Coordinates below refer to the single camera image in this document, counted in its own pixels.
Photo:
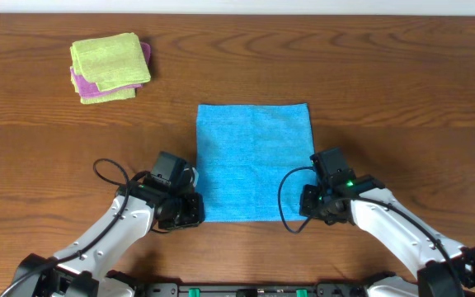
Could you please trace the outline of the blue cloth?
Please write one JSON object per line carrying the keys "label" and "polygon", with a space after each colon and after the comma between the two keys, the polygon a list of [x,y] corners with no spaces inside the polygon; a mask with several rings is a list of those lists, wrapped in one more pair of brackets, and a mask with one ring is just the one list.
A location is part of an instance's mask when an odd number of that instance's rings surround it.
{"label": "blue cloth", "polygon": [[300,220],[303,186],[313,184],[307,104],[200,105],[196,119],[200,174],[210,223]]}

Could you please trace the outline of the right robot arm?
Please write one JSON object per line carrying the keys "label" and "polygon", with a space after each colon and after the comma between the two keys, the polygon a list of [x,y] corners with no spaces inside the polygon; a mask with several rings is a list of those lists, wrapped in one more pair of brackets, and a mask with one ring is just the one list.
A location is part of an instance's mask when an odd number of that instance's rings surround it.
{"label": "right robot arm", "polygon": [[306,185],[299,213],[327,225],[350,223],[378,239],[416,278],[382,276],[367,296],[475,294],[475,247],[444,236],[404,207],[377,178],[357,177],[339,148],[310,158],[316,185]]}

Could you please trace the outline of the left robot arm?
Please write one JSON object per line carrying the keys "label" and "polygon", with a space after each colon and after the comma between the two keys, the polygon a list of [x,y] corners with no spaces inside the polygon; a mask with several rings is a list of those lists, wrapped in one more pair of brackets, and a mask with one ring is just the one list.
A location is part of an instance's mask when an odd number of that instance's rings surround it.
{"label": "left robot arm", "polygon": [[114,270],[127,249],[148,233],[199,226],[205,219],[196,169],[161,152],[149,171],[117,183],[108,210],[82,236],[52,257],[26,257],[4,296],[150,296],[151,286]]}

